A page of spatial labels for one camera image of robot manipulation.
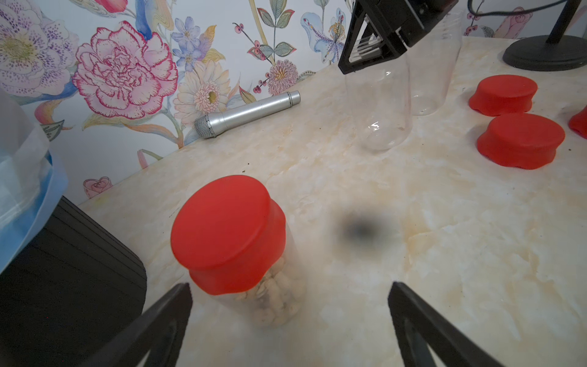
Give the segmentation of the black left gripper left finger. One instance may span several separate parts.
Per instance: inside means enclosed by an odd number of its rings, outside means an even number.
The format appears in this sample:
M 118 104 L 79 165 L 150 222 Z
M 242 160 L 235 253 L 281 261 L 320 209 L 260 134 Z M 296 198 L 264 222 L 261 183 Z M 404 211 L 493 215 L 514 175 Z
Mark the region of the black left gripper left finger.
M 175 366 L 193 299 L 188 283 L 175 285 L 82 366 Z

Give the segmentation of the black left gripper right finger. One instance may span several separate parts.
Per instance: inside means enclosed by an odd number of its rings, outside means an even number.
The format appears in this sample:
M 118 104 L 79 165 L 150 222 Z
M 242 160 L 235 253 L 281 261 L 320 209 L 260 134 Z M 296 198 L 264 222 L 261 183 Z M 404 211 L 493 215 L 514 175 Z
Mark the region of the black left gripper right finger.
M 500 366 L 501 363 L 461 333 L 415 291 L 394 282 L 388 295 L 397 344 L 406 366 Z

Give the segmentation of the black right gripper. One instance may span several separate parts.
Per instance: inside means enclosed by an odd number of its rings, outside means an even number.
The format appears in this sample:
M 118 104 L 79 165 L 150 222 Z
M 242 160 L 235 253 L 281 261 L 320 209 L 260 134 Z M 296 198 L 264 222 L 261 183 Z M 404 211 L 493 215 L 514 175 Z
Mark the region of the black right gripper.
M 457 1 L 356 1 L 338 66 L 342 74 L 398 59 L 427 36 Z

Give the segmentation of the peanut jar red lid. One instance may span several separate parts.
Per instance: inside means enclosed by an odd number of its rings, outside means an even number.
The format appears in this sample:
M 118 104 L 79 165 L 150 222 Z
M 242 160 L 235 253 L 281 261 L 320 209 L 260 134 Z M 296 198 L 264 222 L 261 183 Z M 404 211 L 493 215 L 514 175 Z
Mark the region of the peanut jar red lid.
M 463 10 L 449 12 L 408 51 L 413 115 L 428 116 L 445 103 L 463 45 L 463 18 Z
M 254 324 L 281 326 L 303 306 L 307 281 L 286 216 L 253 177 L 195 192 L 174 220 L 171 250 L 195 285 Z
M 345 76 L 347 105 L 360 142 L 370 151 L 388 151 L 412 129 L 411 83 L 405 58 Z

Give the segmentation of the black bin with white liner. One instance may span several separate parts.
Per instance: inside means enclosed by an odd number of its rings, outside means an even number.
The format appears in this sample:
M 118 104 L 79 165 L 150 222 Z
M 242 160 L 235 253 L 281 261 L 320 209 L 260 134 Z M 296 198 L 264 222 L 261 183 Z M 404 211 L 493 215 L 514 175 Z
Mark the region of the black bin with white liner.
M 65 195 L 39 125 L 1 94 L 1 364 L 161 363 L 140 333 L 140 259 Z

